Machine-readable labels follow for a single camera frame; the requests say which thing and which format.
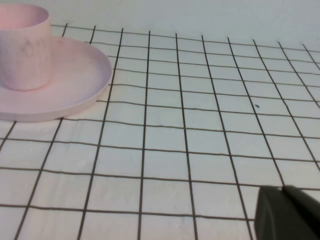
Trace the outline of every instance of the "pink cup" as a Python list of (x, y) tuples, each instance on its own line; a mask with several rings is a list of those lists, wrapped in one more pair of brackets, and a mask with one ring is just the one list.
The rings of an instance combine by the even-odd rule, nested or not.
[(49, 83), (50, 39), (47, 10), (28, 4), (0, 4), (0, 81), (22, 91)]

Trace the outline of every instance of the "cup rim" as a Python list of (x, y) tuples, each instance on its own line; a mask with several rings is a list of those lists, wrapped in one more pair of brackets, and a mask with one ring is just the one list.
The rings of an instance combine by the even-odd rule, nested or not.
[(3, 4), (0, 4), (0, 8), (2, 6), (28, 6), (28, 7), (32, 7), (35, 9), (40, 9), (40, 10), (44, 11), (44, 13), (46, 14), (46, 18), (44, 20), (42, 20), (41, 22), (34, 24), (34, 25), (31, 25), (31, 26), (19, 27), (19, 28), (0, 28), (0, 32), (18, 32), (21, 30), (32, 29), (32, 28), (38, 27), (42, 24), (46, 24), (46, 22), (49, 21), (49, 19), (50, 19), (50, 13), (48, 12), (48, 10), (46, 10), (45, 8), (38, 6), (38, 5), (28, 4), (28, 3), (3, 3)]

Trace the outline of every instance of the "background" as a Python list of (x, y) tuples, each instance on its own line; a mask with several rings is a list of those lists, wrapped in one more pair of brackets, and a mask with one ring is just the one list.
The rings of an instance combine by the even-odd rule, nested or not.
[(178, 33), (220, 40), (281, 40), (320, 48), (318, 0), (0, 0), (49, 10), (53, 24)]

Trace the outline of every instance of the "pink plate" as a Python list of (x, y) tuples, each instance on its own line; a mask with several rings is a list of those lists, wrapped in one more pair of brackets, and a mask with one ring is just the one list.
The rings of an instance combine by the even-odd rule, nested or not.
[(51, 37), (52, 81), (31, 91), (17, 91), (0, 80), (0, 119), (48, 121), (78, 113), (98, 99), (113, 68), (97, 48), (65, 37)]

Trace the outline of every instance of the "black object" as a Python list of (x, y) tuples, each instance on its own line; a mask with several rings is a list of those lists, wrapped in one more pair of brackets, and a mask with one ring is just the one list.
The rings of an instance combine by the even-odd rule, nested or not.
[(320, 203), (294, 186), (262, 186), (254, 228), (257, 240), (320, 240)]

